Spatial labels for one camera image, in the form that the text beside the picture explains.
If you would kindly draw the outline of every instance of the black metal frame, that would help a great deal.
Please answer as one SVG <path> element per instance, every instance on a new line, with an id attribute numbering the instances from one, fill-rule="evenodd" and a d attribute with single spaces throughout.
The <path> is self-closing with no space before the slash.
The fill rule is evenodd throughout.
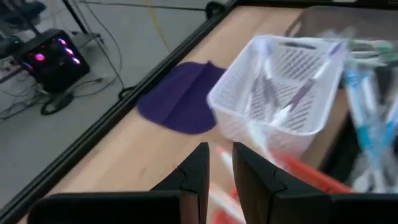
<path id="1" fill-rule="evenodd" d="M 378 9 L 397 9 L 395 1 L 358 0 L 354 3 L 340 3 L 319 0 L 230 0 L 224 6 L 208 7 L 204 22 L 194 33 L 185 39 L 169 56 L 161 61 L 136 88 L 113 105 L 96 123 L 86 130 L 71 146 L 58 156 L 29 185 L 16 195 L 0 210 L 0 224 L 15 223 L 20 220 L 38 199 L 47 194 L 94 146 L 117 125 L 120 120 L 135 107 L 138 99 L 155 87 L 169 71 L 174 68 L 203 38 L 206 37 L 236 6 L 267 7 L 310 7 L 310 6 L 343 6 L 369 7 Z"/>

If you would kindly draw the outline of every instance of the metal stand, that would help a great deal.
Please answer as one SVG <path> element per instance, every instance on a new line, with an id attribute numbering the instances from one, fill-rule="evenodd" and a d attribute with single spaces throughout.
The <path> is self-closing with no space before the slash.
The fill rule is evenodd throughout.
<path id="1" fill-rule="evenodd" d="M 95 38 L 99 38 L 101 42 L 103 42 L 101 34 L 88 32 L 85 25 L 81 22 L 80 18 L 76 14 L 75 10 L 72 8 L 68 0 L 62 0 L 65 7 L 68 9 L 69 13 L 72 15 L 73 19 L 76 21 L 79 26 L 81 32 L 73 31 L 72 41 L 76 45 L 77 48 L 80 48 L 87 43 L 91 42 Z"/>

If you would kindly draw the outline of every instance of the black cable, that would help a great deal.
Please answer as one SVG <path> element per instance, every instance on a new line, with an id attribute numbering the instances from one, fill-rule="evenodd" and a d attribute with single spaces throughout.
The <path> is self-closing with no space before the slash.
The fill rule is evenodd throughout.
<path id="1" fill-rule="evenodd" d="M 35 95 L 33 97 L 28 98 L 28 99 L 26 99 L 24 101 L 15 103 L 16 99 L 18 98 L 18 97 L 16 97 L 14 99 L 13 104 L 10 107 L 8 107 L 7 109 L 5 109 L 5 110 L 0 112 L 0 120 L 5 121 L 5 120 L 17 115 L 17 114 L 20 114 L 21 112 L 23 112 L 23 111 L 25 111 L 25 110 L 27 110 L 27 109 L 35 106 L 35 105 L 39 105 L 41 97 L 42 97 L 42 94 L 40 92 L 38 92 L 37 90 L 36 90 Z M 9 114 L 18 105 L 22 105 L 22 106 L 24 106 L 24 108 L 19 110 L 19 111 L 13 112 L 12 114 Z"/>
<path id="2" fill-rule="evenodd" d="M 91 7 L 86 3 L 85 4 L 86 7 L 88 8 L 88 10 L 90 11 L 90 13 L 93 15 L 93 17 L 97 20 L 97 22 L 104 28 L 104 30 L 109 34 L 109 36 L 112 38 L 114 44 L 116 45 L 116 48 L 118 50 L 118 54 L 119 54 L 119 58 L 120 58 L 120 71 L 122 71 L 123 69 L 123 56 L 122 56 L 122 52 L 120 49 L 120 46 L 118 44 L 118 42 L 116 41 L 116 39 L 113 37 L 112 33 L 106 28 L 106 26 L 101 22 L 101 20 L 97 17 L 97 15 L 93 12 L 93 10 L 91 9 Z M 98 43 L 99 48 L 101 49 L 102 53 L 104 53 L 106 59 L 108 60 L 108 62 L 111 64 L 111 67 L 113 69 L 113 71 L 115 72 L 116 76 L 118 77 L 120 84 L 122 85 L 122 89 L 125 89 L 124 86 L 124 82 L 122 81 L 122 78 L 120 77 L 119 72 L 116 70 L 116 68 L 114 67 L 111 59 L 109 58 L 109 55 L 106 53 L 105 49 L 103 48 L 103 46 Z"/>
<path id="3" fill-rule="evenodd" d="M 17 95 L 17 94 L 13 94 L 13 93 L 9 93 L 9 92 L 7 92 L 7 91 L 5 91 L 5 90 L 0 90 L 0 92 L 4 93 L 4 94 L 6 94 L 6 95 L 9 95 L 9 96 L 21 97 L 21 96 L 26 96 L 26 95 L 28 95 L 29 92 L 25 93 L 26 90 L 32 88 L 32 87 L 35 86 L 35 85 L 37 85 L 37 83 L 33 83 L 33 85 L 29 86 L 29 87 L 26 88 L 24 91 L 20 92 L 18 95 Z"/>
<path id="4" fill-rule="evenodd" d="M 24 82 L 24 81 L 26 81 L 26 80 L 28 80 L 29 79 L 29 75 L 26 75 L 25 76 L 25 79 L 23 79 L 23 80 L 20 80 L 20 79 L 18 79 L 17 77 L 15 77 L 15 80 L 17 81 L 17 82 Z"/>
<path id="5" fill-rule="evenodd" d="M 112 2 L 93 2 L 93 1 L 80 1 L 85 4 L 97 4 L 101 6 L 130 6 L 130 7 L 147 7 L 145 4 L 134 4 L 134 3 L 112 3 Z M 196 7 L 175 7 L 175 6 L 151 6 L 154 9 L 176 9 L 176 10 L 187 10 L 187 11 L 200 11 L 204 12 L 205 9 Z"/>
<path id="6" fill-rule="evenodd" d="M 81 82 L 81 83 L 75 85 L 75 86 L 72 88 L 71 91 L 76 90 L 79 86 L 87 85 L 87 84 L 90 84 L 90 83 L 100 83 L 100 82 L 102 82 L 103 80 L 104 80 L 104 78 L 97 78 L 97 79 L 94 79 L 94 80 L 88 80 L 88 81 L 85 81 L 85 82 Z"/>
<path id="7" fill-rule="evenodd" d="M 104 89 L 106 89 L 106 88 L 107 88 L 108 86 L 110 86 L 112 83 L 114 83 L 115 80 L 116 80 L 116 78 L 112 79 L 112 81 L 110 81 L 110 82 L 109 82 L 108 84 L 106 84 L 104 87 L 102 87 L 102 88 L 100 88 L 99 90 L 96 90 L 96 91 L 94 91 L 94 92 L 92 92 L 92 93 L 87 93 L 87 94 L 83 94 L 83 95 L 74 95 L 74 96 L 75 96 L 75 98 L 77 98 L 77 97 L 91 96 L 91 95 L 97 94 L 97 93 L 103 91 Z"/>
<path id="8" fill-rule="evenodd" d="M 21 68 L 17 68 L 16 70 L 10 72 L 9 74 L 7 74 L 5 77 L 0 78 L 0 83 L 4 83 L 5 81 L 7 81 L 8 79 L 18 75 L 19 73 L 21 73 L 22 71 L 24 71 L 24 69 Z"/>
<path id="9" fill-rule="evenodd" d="M 5 72 L 10 72 L 11 71 L 11 69 L 10 69 L 10 67 L 15 67 L 16 66 L 16 64 L 12 64 L 12 63 L 10 63 L 10 62 L 12 62 L 14 59 L 12 58 L 12 57 L 8 57 L 8 58 L 4 58 L 4 59 L 1 59 L 1 62 L 0 62 L 0 70 L 1 71 L 5 71 Z M 7 66 L 4 66 L 4 63 L 5 62 L 9 62 L 9 66 L 7 67 Z M 9 77 L 9 78 L 12 78 L 12 77 L 14 77 L 14 76 L 17 76 L 19 73 L 21 73 L 21 72 L 23 72 L 24 71 L 24 69 L 22 68 L 22 67 L 19 67 L 19 68 L 17 68 L 15 71 L 13 71 L 13 72 L 11 72 L 11 73 L 9 73 L 8 75 L 6 75 L 5 77 Z M 24 82 L 24 81 L 26 81 L 26 80 L 28 80 L 29 79 L 29 76 L 27 75 L 26 76 L 26 78 L 25 79 L 23 79 L 23 80 L 19 80 L 17 77 L 16 77 L 16 80 L 17 80 L 17 82 Z"/>

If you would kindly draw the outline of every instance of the pink light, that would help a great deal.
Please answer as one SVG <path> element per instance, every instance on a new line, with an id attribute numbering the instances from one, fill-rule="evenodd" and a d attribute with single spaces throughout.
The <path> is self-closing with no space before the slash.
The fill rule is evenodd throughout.
<path id="1" fill-rule="evenodd" d="M 79 61 L 79 59 L 77 59 L 77 58 L 75 58 L 75 57 L 73 57 L 72 58 L 72 60 L 76 63 L 76 64 L 80 64 L 80 61 Z"/>
<path id="2" fill-rule="evenodd" d="M 42 54 L 35 54 L 35 59 L 41 62 L 45 59 L 45 57 Z"/>
<path id="3" fill-rule="evenodd" d="M 70 55 L 73 55 L 73 51 L 70 50 L 69 48 L 65 48 L 65 50 L 66 50 Z"/>
<path id="4" fill-rule="evenodd" d="M 64 41 L 63 39 L 61 39 L 61 38 L 58 38 L 58 40 L 61 42 L 61 44 L 63 44 L 63 45 L 66 45 L 67 44 L 67 42 L 66 41 Z"/>

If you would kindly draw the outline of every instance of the orange object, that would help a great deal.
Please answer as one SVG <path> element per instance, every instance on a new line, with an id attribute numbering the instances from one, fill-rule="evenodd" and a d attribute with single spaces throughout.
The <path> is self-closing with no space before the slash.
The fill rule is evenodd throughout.
<path id="1" fill-rule="evenodd" d="M 239 201 L 238 192 L 236 191 L 236 189 L 231 191 L 231 197 Z M 241 223 L 236 221 L 226 212 L 224 212 L 224 210 L 218 209 L 213 214 L 213 224 L 241 224 Z"/>
<path id="2" fill-rule="evenodd" d="M 295 159 L 286 153 L 273 153 L 276 159 L 281 161 L 288 172 L 294 177 L 322 190 L 328 194 L 352 193 L 351 189 L 326 174 L 306 165 L 298 159 Z M 231 196 L 239 201 L 236 189 L 231 191 Z M 214 224 L 240 224 L 233 217 L 229 216 L 224 210 L 219 209 L 213 215 Z"/>
<path id="3" fill-rule="evenodd" d="M 340 194 L 352 192 L 346 185 L 288 154 L 279 154 L 278 159 L 282 161 L 283 165 L 286 166 L 287 171 L 291 175 L 325 193 Z"/>

